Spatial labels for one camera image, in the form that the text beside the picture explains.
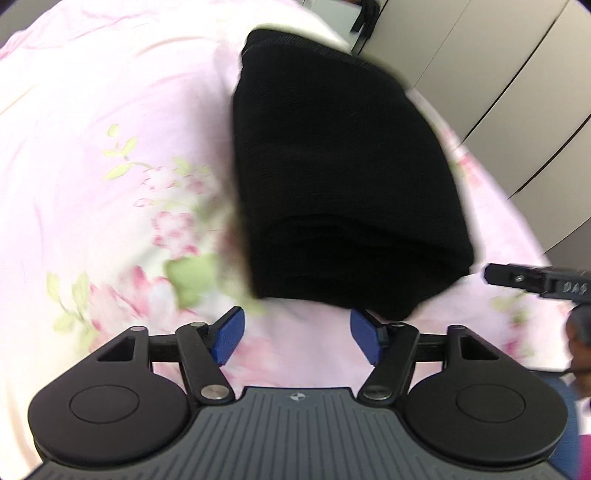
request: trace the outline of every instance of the pink object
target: pink object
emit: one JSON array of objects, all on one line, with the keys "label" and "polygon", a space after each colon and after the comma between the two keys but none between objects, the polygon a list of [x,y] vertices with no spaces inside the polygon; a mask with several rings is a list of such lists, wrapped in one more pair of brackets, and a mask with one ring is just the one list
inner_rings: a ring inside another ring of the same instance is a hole
[{"label": "pink object", "polygon": [[581,435],[581,471],[579,480],[591,480],[591,435]]}]

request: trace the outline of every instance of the green leaf pattern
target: green leaf pattern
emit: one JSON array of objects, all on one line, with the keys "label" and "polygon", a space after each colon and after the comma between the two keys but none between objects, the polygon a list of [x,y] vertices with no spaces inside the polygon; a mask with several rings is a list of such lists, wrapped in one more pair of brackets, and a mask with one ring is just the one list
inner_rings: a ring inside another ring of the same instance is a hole
[{"label": "green leaf pattern", "polygon": [[94,340],[97,331],[87,318],[88,294],[90,290],[88,275],[82,273],[72,285],[72,303],[74,308],[68,308],[60,295],[60,279],[53,272],[47,273],[47,295],[59,304],[61,314],[55,319],[53,329],[57,333],[73,333],[79,335],[80,354],[88,352],[88,347]]}]

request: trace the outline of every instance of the metal pivot screw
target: metal pivot screw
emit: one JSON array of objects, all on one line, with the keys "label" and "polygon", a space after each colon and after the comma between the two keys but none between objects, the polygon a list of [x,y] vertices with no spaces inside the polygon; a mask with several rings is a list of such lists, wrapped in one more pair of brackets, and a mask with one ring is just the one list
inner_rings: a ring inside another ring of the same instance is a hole
[{"label": "metal pivot screw", "polygon": [[191,327],[195,327],[202,337],[206,337],[209,333],[209,325],[205,322],[193,322],[190,325]]},{"label": "metal pivot screw", "polygon": [[208,400],[223,400],[229,394],[230,390],[223,385],[208,385],[201,389],[201,396]]},{"label": "metal pivot screw", "polygon": [[392,390],[383,385],[369,385],[363,389],[362,394],[369,400],[380,401],[390,398],[392,396]]}]

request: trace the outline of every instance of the pink flower pattern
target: pink flower pattern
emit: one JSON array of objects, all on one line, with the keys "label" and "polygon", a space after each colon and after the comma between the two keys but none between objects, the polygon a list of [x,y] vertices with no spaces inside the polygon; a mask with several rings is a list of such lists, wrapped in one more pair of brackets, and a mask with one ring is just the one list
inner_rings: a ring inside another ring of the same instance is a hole
[{"label": "pink flower pattern", "polygon": [[191,214],[160,212],[152,219],[152,226],[156,233],[154,245],[168,248],[173,259],[199,254],[195,220]]},{"label": "pink flower pattern", "polygon": [[168,167],[152,168],[145,172],[148,174],[148,178],[144,180],[142,185],[147,186],[152,192],[160,192],[177,184],[174,172]]},{"label": "pink flower pattern", "polygon": [[192,193],[202,194],[205,192],[205,183],[203,180],[197,178],[194,175],[188,175],[187,179],[187,190]]},{"label": "pink flower pattern", "polygon": [[133,325],[146,326],[151,335],[166,335],[200,320],[192,310],[177,308],[173,286],[165,277],[150,281],[141,267],[121,275],[116,287],[91,284],[88,312],[98,332],[91,351]]}]

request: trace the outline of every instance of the logo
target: logo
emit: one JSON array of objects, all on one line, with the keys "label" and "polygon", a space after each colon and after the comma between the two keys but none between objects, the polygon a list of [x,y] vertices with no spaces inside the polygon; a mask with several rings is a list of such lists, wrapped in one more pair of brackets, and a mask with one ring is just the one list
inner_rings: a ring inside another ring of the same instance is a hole
[{"label": "logo", "polygon": [[301,402],[302,400],[306,399],[306,396],[302,392],[292,393],[290,398],[295,402]]}]

